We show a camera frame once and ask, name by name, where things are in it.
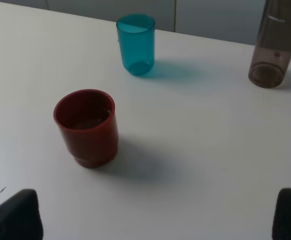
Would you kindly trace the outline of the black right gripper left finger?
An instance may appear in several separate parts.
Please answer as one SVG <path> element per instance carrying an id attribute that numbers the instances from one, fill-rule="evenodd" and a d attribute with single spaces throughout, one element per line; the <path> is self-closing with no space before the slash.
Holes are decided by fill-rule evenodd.
<path id="1" fill-rule="evenodd" d="M 0 240 L 42 240 L 37 192 L 23 189 L 0 204 Z"/>

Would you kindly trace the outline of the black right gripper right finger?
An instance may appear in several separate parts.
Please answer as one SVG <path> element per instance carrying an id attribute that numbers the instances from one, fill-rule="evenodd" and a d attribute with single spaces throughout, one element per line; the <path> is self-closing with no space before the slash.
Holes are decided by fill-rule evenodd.
<path id="1" fill-rule="evenodd" d="M 273 240 L 291 240 L 291 188 L 279 191 L 271 237 Z"/>

